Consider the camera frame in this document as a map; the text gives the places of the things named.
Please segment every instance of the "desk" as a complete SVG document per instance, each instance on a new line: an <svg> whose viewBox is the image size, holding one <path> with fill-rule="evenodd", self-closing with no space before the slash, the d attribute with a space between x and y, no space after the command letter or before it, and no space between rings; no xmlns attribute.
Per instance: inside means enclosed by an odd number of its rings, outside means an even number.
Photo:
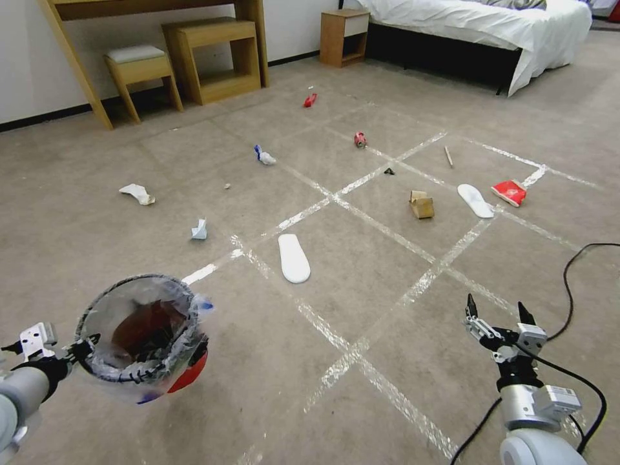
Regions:
<svg viewBox="0 0 620 465"><path fill-rule="evenodd" d="M256 24L256 42L260 64L260 82L263 87L269 86L267 73L267 45L265 44L265 19L263 0L38 0L43 14L50 23L56 40L65 54L77 82L88 99L92 111L108 129L113 129L101 99L97 95L92 82L80 62L76 50L67 35L64 21L89 19L105 16L121 16L127 14L181 10L199 8L201 6L234 5L238 19L253 21Z"/></svg>

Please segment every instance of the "white bedsheet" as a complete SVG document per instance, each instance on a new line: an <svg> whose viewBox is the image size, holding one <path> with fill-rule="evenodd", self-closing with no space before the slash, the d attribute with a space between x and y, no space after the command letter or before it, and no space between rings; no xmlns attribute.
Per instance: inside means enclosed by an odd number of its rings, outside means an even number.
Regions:
<svg viewBox="0 0 620 465"><path fill-rule="evenodd" d="M521 11L462 0L345 0L344 4L370 11L374 23L521 48L509 96L547 68L571 63L592 25L590 9L577 0L547 0L546 10Z"/></svg>

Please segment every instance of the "stool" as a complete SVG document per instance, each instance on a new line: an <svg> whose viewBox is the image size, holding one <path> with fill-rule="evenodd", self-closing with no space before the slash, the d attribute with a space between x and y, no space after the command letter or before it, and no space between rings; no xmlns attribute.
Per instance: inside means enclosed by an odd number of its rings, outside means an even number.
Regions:
<svg viewBox="0 0 620 465"><path fill-rule="evenodd" d="M180 112L183 111L170 61L163 50L150 45L138 45L111 50L103 58L108 65L118 93L137 124L140 124L140 117L129 95L127 89L129 84L161 78L164 87L168 89L172 104Z"/></svg>
<svg viewBox="0 0 620 465"><path fill-rule="evenodd" d="M188 96L199 105L260 89L256 26L252 21L220 17L161 26L174 70ZM193 49L230 42L230 71L199 76Z"/></svg>

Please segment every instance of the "shoe insole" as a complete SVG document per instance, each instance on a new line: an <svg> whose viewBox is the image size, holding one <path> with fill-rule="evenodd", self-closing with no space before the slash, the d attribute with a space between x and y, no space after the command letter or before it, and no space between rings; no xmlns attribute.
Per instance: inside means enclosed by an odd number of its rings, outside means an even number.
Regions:
<svg viewBox="0 0 620 465"><path fill-rule="evenodd" d="M469 184L461 184L457 187L459 195L470 206L473 212L480 218L492 218L493 212L484 201L478 189Z"/></svg>
<svg viewBox="0 0 620 465"><path fill-rule="evenodd" d="M305 257L299 239L295 234L282 234L278 237L282 274L294 284L306 281L310 277L310 263Z"/></svg>

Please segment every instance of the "wall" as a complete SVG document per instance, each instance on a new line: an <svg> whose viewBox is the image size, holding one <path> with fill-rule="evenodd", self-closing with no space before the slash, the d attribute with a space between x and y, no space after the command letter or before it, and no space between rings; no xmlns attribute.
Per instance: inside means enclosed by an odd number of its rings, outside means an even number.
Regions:
<svg viewBox="0 0 620 465"><path fill-rule="evenodd" d="M263 0L269 61L318 50L320 13L337 0ZM101 98L117 94L101 58L110 48L150 43L164 47L160 24L234 16L231 6L197 8L65 23ZM0 0L0 123L86 103L36 0ZM226 68L225 45L203 50L202 69Z"/></svg>

